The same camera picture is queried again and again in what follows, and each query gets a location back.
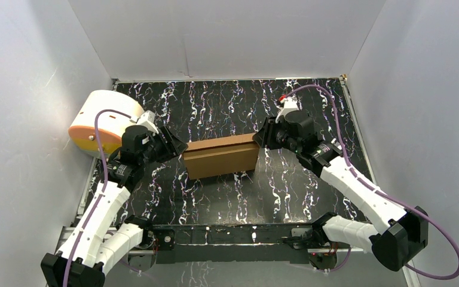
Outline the brown cardboard box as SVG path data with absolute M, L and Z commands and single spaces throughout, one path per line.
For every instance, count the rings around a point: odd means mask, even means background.
M 254 170 L 260 147 L 253 134 L 189 142 L 182 154 L 189 179 Z

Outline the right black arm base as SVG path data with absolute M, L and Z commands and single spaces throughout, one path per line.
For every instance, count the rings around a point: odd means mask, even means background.
M 338 262 L 338 250 L 340 243 L 328 239 L 322 229 L 322 224 L 313 223 L 311 227 L 296 227 L 291 229 L 290 236 L 284 237 L 282 242 L 292 249 L 327 249 L 327 251 L 310 252 L 308 260 L 315 271 L 330 273 L 341 269 L 348 262 L 351 254 L 351 247 L 348 248 L 346 256 Z

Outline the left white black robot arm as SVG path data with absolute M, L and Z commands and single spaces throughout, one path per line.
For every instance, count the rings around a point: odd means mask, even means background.
M 176 158 L 187 148 L 166 126 L 158 132 L 140 125 L 126 128 L 122 145 L 103 161 L 103 182 L 78 225 L 55 254 L 43 257 L 41 269 L 47 286 L 103 286 L 109 271 L 131 249 L 157 245 L 151 221 L 134 215 L 108 239 L 106 236 L 145 168 Z

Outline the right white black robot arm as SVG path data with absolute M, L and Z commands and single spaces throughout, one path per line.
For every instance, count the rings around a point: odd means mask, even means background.
M 261 148 L 293 152 L 303 168 L 336 188 L 369 220 L 364 223 L 328 212 L 300 236 L 303 241 L 311 240 L 321 248 L 333 242 L 355 246 L 372 252 L 391 271 L 399 271 L 427 246 L 425 211 L 415 213 L 378 195 L 377 186 L 346 163 L 340 145 L 317 133 L 307 112 L 267 117 L 253 140 Z

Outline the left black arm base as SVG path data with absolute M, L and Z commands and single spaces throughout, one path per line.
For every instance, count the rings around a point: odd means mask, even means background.
M 171 229 L 160 229 L 150 219 L 135 215 L 130 215 L 124 222 L 135 225 L 142 230 L 142 237 L 134 248 L 152 252 L 152 254 L 141 254 L 136 257 L 126 255 L 123 260 L 130 272 L 141 276 L 156 265 L 159 251 L 171 251 L 173 249 L 175 232 Z

